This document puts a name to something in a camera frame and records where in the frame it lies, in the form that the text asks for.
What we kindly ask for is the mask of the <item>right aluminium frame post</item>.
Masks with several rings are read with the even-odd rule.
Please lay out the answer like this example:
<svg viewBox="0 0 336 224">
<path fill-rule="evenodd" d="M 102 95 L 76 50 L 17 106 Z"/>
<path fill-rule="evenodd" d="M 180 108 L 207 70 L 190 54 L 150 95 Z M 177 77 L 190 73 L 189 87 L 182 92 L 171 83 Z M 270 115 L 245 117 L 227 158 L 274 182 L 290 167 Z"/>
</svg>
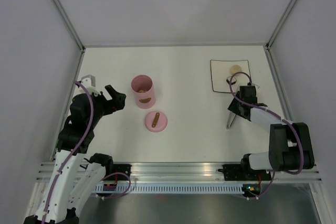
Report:
<svg viewBox="0 0 336 224">
<path fill-rule="evenodd" d="M 283 14 L 281 15 L 280 20 L 275 26 L 275 29 L 273 30 L 271 36 L 269 37 L 268 41 L 266 42 L 264 49 L 265 50 L 270 50 L 271 46 L 274 44 L 276 38 L 278 37 L 281 29 L 285 25 L 287 19 L 289 18 L 291 12 L 293 11 L 295 5 L 297 4 L 298 0 L 290 0 L 289 3 L 287 4 Z"/>
</svg>

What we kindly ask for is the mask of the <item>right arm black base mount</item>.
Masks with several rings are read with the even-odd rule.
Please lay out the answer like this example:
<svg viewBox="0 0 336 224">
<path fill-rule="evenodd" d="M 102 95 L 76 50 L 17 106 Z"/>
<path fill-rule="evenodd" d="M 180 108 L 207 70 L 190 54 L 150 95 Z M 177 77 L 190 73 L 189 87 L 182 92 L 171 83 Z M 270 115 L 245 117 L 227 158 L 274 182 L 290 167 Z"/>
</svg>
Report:
<svg viewBox="0 0 336 224">
<path fill-rule="evenodd" d="M 223 164 L 217 171 L 223 174 L 225 181 L 246 180 L 242 167 L 239 164 Z"/>
</svg>

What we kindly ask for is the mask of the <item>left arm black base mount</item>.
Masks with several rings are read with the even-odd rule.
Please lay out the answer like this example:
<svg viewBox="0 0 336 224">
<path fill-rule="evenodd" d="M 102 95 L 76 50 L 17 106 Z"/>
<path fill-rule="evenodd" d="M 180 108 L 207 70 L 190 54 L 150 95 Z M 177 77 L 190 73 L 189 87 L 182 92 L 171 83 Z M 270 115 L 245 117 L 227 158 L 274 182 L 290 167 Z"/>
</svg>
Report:
<svg viewBox="0 0 336 224">
<path fill-rule="evenodd" d="M 123 173 L 127 176 L 131 175 L 131 164 L 114 164 L 113 173 Z M 128 179 L 121 174 L 113 175 L 109 178 L 110 181 L 127 181 Z"/>
</svg>

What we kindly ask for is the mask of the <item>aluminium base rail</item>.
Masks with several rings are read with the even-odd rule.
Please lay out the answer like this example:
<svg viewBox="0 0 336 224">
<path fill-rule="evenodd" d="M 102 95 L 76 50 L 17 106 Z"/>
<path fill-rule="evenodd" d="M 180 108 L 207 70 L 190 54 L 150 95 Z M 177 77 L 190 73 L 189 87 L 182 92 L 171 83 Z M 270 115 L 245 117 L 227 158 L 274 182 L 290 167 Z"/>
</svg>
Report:
<svg viewBox="0 0 336 224">
<path fill-rule="evenodd" d="M 115 162 L 115 164 L 131 164 L 132 182 L 139 183 L 267 183 L 271 179 L 271 172 L 251 172 L 245 175 L 245 181 L 225 181 L 223 174 L 217 170 L 223 164 L 238 164 L 237 162 Z M 36 182 L 48 182 L 54 169 L 54 162 L 44 162 L 38 168 Z M 311 170 L 303 170 L 298 175 L 286 172 L 276 172 L 274 183 L 282 184 L 307 184 L 322 182 L 316 166 Z"/>
</svg>

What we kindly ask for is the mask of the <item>left aluminium frame post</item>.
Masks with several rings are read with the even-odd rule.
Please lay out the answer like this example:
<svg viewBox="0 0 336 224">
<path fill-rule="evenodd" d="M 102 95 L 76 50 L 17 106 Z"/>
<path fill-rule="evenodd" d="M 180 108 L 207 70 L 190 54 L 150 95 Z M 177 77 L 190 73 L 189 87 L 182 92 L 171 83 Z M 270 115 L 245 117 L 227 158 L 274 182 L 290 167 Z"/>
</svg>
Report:
<svg viewBox="0 0 336 224">
<path fill-rule="evenodd" d="M 66 10 L 64 9 L 62 3 L 60 0 L 51 0 L 53 5 L 56 8 L 56 11 L 60 15 L 62 21 L 64 22 L 68 32 L 70 33 L 72 39 L 76 43 L 77 47 L 79 48 L 80 52 L 84 52 L 85 46 L 83 45 L 81 39 L 79 38 L 69 16 L 66 13 Z"/>
</svg>

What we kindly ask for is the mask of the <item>aluminium frame post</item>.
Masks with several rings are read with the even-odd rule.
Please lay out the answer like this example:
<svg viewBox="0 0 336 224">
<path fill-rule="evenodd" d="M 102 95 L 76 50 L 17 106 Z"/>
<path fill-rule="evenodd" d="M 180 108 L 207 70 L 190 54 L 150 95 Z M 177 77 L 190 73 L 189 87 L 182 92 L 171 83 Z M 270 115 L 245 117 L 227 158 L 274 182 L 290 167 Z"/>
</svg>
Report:
<svg viewBox="0 0 336 224">
<path fill-rule="evenodd" d="M 281 29 L 285 25 L 287 19 L 289 18 L 291 12 L 293 11 L 295 5 L 297 4 L 298 0 L 290 0 L 289 3 L 287 4 L 283 14 L 281 15 L 280 20 L 275 26 L 275 29 L 273 30 L 271 36 L 269 37 L 268 41 L 266 42 L 264 49 L 265 50 L 270 50 L 271 46 L 274 44 L 276 38 L 278 37 Z"/>
<path fill-rule="evenodd" d="M 60 15 L 62 21 L 64 22 L 68 32 L 70 33 L 72 39 L 76 43 L 77 47 L 79 48 L 80 52 L 84 52 L 85 46 L 83 45 L 81 39 L 79 38 L 69 16 L 66 13 L 66 10 L 64 9 L 62 3 L 60 0 L 51 0 L 53 5 L 56 8 L 56 11 Z"/>
</svg>

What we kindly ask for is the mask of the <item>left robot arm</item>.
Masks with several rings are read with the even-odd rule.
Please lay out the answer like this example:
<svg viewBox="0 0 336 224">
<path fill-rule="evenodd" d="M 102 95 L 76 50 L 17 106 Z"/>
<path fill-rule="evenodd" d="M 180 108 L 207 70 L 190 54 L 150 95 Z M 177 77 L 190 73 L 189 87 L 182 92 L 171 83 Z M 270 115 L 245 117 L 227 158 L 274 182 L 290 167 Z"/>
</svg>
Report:
<svg viewBox="0 0 336 224">
<path fill-rule="evenodd" d="M 82 93 L 73 97 L 70 114 L 58 135 L 50 183 L 38 209 L 25 218 L 25 223 L 79 223 L 82 209 L 95 186 L 102 179 L 114 176 L 113 158 L 96 153 L 90 157 L 79 182 L 74 183 L 98 122 L 103 116 L 123 110 L 127 96 L 111 85 L 105 87 L 110 99 L 83 82 L 76 82 L 76 86 Z"/>
</svg>

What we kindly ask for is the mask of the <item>pink cylindrical lunch box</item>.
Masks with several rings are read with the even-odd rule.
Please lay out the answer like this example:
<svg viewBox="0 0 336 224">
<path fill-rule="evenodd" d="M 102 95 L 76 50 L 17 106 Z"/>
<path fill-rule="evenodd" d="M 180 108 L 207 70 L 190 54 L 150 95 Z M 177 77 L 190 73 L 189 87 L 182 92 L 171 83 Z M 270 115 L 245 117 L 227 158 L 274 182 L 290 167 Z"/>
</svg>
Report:
<svg viewBox="0 0 336 224">
<path fill-rule="evenodd" d="M 155 105 L 156 98 L 153 81 L 149 76 L 138 75 L 131 81 L 131 89 L 136 105 L 141 109 L 150 109 Z"/>
</svg>

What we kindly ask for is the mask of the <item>pink lunch box lid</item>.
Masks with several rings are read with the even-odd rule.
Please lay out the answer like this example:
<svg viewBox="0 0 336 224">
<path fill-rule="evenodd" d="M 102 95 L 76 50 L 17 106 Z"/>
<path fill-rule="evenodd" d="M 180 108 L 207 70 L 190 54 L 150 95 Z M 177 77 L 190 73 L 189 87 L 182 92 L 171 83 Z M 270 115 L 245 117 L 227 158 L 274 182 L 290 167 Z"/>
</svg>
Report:
<svg viewBox="0 0 336 224">
<path fill-rule="evenodd" d="M 145 117 L 145 127 L 150 132 L 162 132 L 167 127 L 167 123 L 167 116 L 161 111 L 152 111 Z"/>
</svg>

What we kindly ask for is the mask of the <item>white square plate black rim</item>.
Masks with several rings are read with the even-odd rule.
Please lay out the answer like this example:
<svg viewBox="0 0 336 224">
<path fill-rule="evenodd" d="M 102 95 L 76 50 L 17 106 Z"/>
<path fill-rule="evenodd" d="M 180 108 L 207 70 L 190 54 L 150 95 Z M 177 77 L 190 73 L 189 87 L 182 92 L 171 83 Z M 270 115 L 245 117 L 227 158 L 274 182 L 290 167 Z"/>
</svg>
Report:
<svg viewBox="0 0 336 224">
<path fill-rule="evenodd" d="M 230 68 L 233 65 L 239 65 L 242 68 L 242 72 L 249 74 L 250 67 L 248 60 L 239 60 L 239 61 L 223 61 L 223 60 L 211 60 L 211 82 L 212 90 L 218 93 L 230 93 L 229 83 L 231 79 Z"/>
</svg>

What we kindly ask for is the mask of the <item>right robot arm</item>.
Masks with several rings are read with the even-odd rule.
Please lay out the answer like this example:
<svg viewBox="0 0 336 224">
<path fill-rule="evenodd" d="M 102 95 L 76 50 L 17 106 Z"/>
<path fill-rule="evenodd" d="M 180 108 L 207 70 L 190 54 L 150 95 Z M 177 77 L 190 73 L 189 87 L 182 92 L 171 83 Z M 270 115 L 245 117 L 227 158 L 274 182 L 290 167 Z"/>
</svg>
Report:
<svg viewBox="0 0 336 224">
<path fill-rule="evenodd" d="M 262 170 L 296 175 L 314 167 L 308 126 L 283 119 L 265 104 L 259 103 L 254 85 L 240 86 L 228 110 L 269 134 L 268 151 L 245 154 L 241 159 L 239 172 L 243 178 L 252 179 Z"/>
</svg>

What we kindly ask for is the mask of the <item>metal tongs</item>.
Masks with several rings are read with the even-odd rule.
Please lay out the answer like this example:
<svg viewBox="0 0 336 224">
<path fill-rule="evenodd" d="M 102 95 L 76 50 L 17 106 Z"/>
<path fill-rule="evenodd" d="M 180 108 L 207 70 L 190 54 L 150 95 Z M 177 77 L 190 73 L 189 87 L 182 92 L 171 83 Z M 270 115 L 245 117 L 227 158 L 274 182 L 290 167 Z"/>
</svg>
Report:
<svg viewBox="0 0 336 224">
<path fill-rule="evenodd" d="M 254 102 L 253 104 L 246 103 L 246 105 L 250 105 L 252 108 L 258 107 L 257 90 L 255 89 L 255 87 L 243 85 L 243 86 L 240 86 L 238 90 L 234 93 L 234 98 L 236 97 L 243 98 L 243 97 L 249 97 L 249 96 L 254 97 Z M 229 111 L 228 120 L 226 122 L 227 129 L 230 129 L 232 127 L 237 117 L 238 117 L 237 115 Z"/>
</svg>

